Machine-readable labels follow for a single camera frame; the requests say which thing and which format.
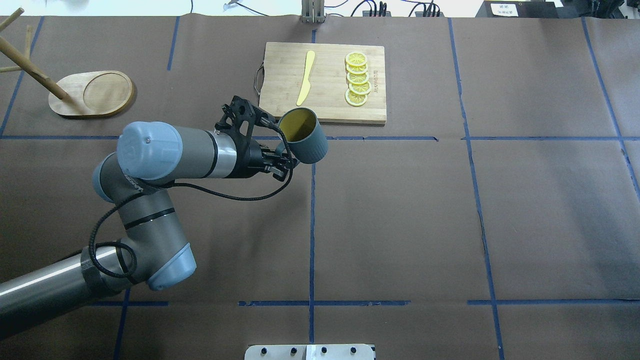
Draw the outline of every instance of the wooden stick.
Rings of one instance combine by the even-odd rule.
[[[45,73],[40,70],[31,60],[27,59],[23,54],[20,54],[20,51],[9,44],[3,37],[0,37],[0,52],[5,54],[9,59],[11,59],[16,65],[21,67],[27,74],[31,75],[32,78],[36,79],[37,82],[42,84],[42,86],[46,87],[48,91],[54,94],[60,100],[64,99],[67,96],[67,93],[56,84],[49,76],[46,76]]]
[[[22,68],[19,66],[0,67],[0,72],[20,71],[20,70],[22,70]]]
[[[33,41],[33,26],[27,25],[27,37],[24,39],[24,57],[31,58],[31,42]]]
[[[9,24],[11,24],[15,19],[18,19],[18,16],[22,15],[22,13],[24,12],[23,8],[18,8],[18,10],[15,10],[13,12],[13,14],[9,15],[8,18],[6,18],[5,21],[2,21],[2,23],[0,23],[0,31],[4,30],[7,26],[9,26]]]

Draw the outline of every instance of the wooden cutting board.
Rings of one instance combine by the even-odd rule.
[[[305,72],[307,51],[316,52],[309,75],[311,90],[301,107],[314,110],[320,121],[356,124],[387,122],[385,48],[369,45],[303,44],[268,42],[264,53],[264,82],[260,107],[275,117],[297,108]],[[351,51],[367,55],[372,90],[362,106],[351,106],[344,99],[348,89],[344,57]]]

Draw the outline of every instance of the lemon slice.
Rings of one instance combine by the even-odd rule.
[[[351,90],[347,90],[347,92],[344,93],[344,99],[347,100],[349,105],[352,106],[362,106],[365,102],[367,102],[366,95],[356,94]]]
[[[366,72],[364,74],[352,74],[350,72],[347,73],[347,80],[354,85],[362,85],[369,81],[369,74]]]
[[[357,95],[367,95],[371,92],[371,83],[368,81],[361,85],[354,85],[350,83],[349,90]]]
[[[344,57],[344,61],[351,66],[364,66],[367,63],[367,55],[359,53],[358,51],[352,51]]]
[[[351,66],[347,64],[347,71],[354,75],[364,74],[365,72],[367,72],[367,70],[369,70],[367,64],[363,66]]]

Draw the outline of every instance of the yellow knife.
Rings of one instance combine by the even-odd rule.
[[[311,83],[309,82],[309,73],[311,73],[311,67],[314,65],[316,59],[316,53],[313,50],[307,51],[307,59],[305,60],[305,75],[302,77],[302,87],[300,87],[300,94],[298,95],[298,101],[296,106],[302,105],[311,90]]]

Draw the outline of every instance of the wooden stand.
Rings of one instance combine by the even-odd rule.
[[[19,8],[0,23],[0,31],[17,19],[24,10]],[[24,70],[51,94],[49,107],[66,117],[108,117],[122,111],[131,103],[134,87],[131,79],[119,71],[94,71],[69,75],[55,83],[29,59],[33,27],[27,28],[24,54],[0,37],[0,52],[16,65],[0,68],[0,72]]]

